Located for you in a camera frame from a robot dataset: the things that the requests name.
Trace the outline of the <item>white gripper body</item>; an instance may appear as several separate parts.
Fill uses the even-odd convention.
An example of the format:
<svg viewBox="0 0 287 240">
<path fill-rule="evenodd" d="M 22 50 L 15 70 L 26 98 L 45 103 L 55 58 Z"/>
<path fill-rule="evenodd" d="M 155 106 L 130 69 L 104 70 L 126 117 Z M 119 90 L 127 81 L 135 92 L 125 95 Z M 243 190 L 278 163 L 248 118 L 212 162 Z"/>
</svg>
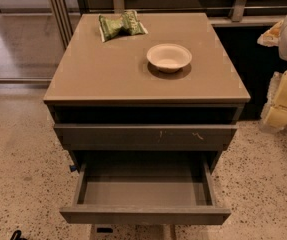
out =
<svg viewBox="0 0 287 240">
<path fill-rule="evenodd" d="M 287 70 L 275 72 L 270 80 L 262 124 L 275 130 L 283 130 L 287 125 Z"/>
</svg>

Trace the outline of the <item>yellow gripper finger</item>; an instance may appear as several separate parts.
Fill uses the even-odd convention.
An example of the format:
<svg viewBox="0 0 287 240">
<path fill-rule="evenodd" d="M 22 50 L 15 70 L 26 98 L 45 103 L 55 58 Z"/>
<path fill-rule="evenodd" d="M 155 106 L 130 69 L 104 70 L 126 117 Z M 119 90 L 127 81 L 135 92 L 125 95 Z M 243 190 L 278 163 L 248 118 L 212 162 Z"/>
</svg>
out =
<svg viewBox="0 0 287 240">
<path fill-rule="evenodd" d="M 260 37 L 257 39 L 257 43 L 266 46 L 266 47 L 274 47 L 279 43 L 280 31 L 283 25 L 283 21 L 279 21 L 274 24 L 270 29 L 265 31 Z"/>
</svg>

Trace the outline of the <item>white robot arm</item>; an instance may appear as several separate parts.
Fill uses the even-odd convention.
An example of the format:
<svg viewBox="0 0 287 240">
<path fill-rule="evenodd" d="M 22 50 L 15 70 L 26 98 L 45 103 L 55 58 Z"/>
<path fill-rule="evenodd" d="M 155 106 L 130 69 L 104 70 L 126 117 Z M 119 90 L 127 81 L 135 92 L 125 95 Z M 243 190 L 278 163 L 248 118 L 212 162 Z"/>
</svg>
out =
<svg viewBox="0 0 287 240">
<path fill-rule="evenodd" d="M 279 57 L 287 61 L 287 15 L 263 33 L 257 43 L 278 47 Z M 277 132 L 287 126 L 287 70 L 275 72 L 267 91 L 267 102 L 261 112 L 261 126 L 265 131 Z"/>
</svg>

